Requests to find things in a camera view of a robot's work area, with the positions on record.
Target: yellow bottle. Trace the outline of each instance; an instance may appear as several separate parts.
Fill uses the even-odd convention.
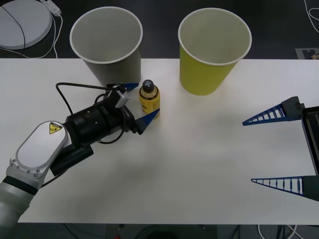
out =
[[[142,111],[145,114],[152,113],[160,108],[160,91],[153,81],[145,80],[140,88],[140,102],[142,104]]]

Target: white round device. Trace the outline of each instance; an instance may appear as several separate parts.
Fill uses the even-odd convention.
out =
[[[50,11],[38,1],[15,0],[3,7],[21,25],[26,48],[42,40],[52,26]],[[10,50],[23,49],[23,33],[15,20],[0,7],[0,47]]]

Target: sticker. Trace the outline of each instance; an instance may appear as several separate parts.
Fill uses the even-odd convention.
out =
[[[50,123],[50,134],[53,134],[55,132],[58,132],[60,129],[62,129],[62,126],[59,126],[55,123]]]

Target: cup rim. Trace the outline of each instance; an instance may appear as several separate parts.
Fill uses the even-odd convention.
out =
[[[182,42],[182,40],[181,40],[181,38],[180,38],[180,30],[181,30],[182,25],[183,25],[184,22],[185,22],[190,16],[192,16],[193,14],[195,14],[195,13],[197,13],[197,12],[199,12],[199,11],[204,11],[204,10],[208,10],[208,9],[209,9],[209,10],[223,11],[223,12],[226,12],[226,13],[228,13],[228,14],[231,14],[231,15],[235,16],[237,19],[239,19],[239,20],[244,24],[244,26],[247,28],[248,33],[249,33],[249,46],[248,46],[247,50],[245,51],[245,53],[244,53],[241,57],[239,57],[239,58],[237,58],[236,60],[233,60],[233,61],[231,61],[231,62],[227,62],[227,63],[210,63],[210,62],[203,61],[203,60],[201,60],[201,59],[199,59],[199,58],[193,56],[193,55],[185,48],[185,46],[183,45],[183,42]],[[180,25],[179,25],[179,28],[178,28],[178,40],[179,40],[179,43],[180,43],[180,45],[182,46],[183,50],[184,50],[191,58],[193,58],[194,60],[199,61],[199,62],[201,62],[201,63],[204,63],[204,64],[206,64],[206,65],[211,65],[211,66],[228,66],[228,65],[231,65],[231,64],[234,64],[234,63],[238,62],[239,60],[243,59],[243,58],[247,55],[247,53],[249,52],[249,50],[250,50],[250,48],[251,48],[252,35],[251,35],[251,31],[250,31],[248,25],[245,23],[245,21],[244,21],[242,18],[240,18],[239,16],[237,16],[236,14],[232,13],[231,11],[224,10],[224,9],[221,9],[221,8],[207,7],[207,8],[201,8],[201,9],[198,9],[198,10],[196,10],[196,11],[191,12],[190,14],[188,14],[188,15],[183,19],[183,21],[181,21],[181,23],[180,23]]]
[[[100,9],[119,9],[119,10],[122,10],[122,11],[125,11],[127,13],[129,13],[131,16],[133,16],[135,18],[135,20],[138,22],[139,26],[140,26],[140,29],[141,29],[141,35],[140,35],[140,39],[138,41],[138,43],[136,44],[136,46],[133,48],[132,51],[130,51],[128,54],[126,54],[125,56],[119,58],[119,59],[116,59],[116,60],[113,60],[113,61],[93,61],[93,60],[90,60],[90,59],[87,59],[85,57],[83,57],[81,54],[79,54],[77,52],[77,50],[75,49],[74,45],[73,45],[73,41],[72,41],[72,34],[73,34],[73,31],[74,31],[74,28],[75,26],[78,24],[78,22],[84,18],[86,15],[88,14],[91,14],[92,12],[94,11],[98,11]],[[135,16],[132,12],[124,9],[124,8],[121,8],[121,7],[116,7],[116,6],[103,6],[103,7],[98,7],[98,8],[95,8],[93,10],[90,10],[88,12],[86,12],[85,14],[83,14],[82,16],[80,16],[76,21],[75,23],[73,24],[72,28],[71,28],[71,31],[70,31],[70,36],[69,36],[69,41],[70,41],[70,45],[71,45],[71,48],[73,50],[73,52],[78,56],[80,57],[81,59],[83,59],[84,61],[87,61],[87,62],[90,62],[90,63],[93,63],[93,64],[111,64],[111,63],[115,63],[115,62],[119,62],[119,61],[122,61],[123,59],[125,58],[128,58],[130,55],[132,55],[136,50],[137,48],[140,46],[141,44],[141,41],[142,41],[142,38],[143,38],[143,27],[142,27],[142,24],[140,22],[140,20],[138,19],[137,16]]]

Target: white table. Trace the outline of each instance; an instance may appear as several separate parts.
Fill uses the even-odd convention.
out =
[[[79,59],[1,59],[0,72],[4,178],[9,157],[38,124],[68,116],[55,84],[99,83]],[[143,59],[142,73],[160,89],[160,118],[141,136],[93,145],[94,155],[41,189],[20,222],[319,224],[319,202],[250,182],[315,174],[301,122],[242,126],[292,96],[318,106],[319,61],[242,60],[205,97],[181,86],[178,59]],[[62,91],[74,111],[100,93]],[[128,107],[142,115],[137,90]]]

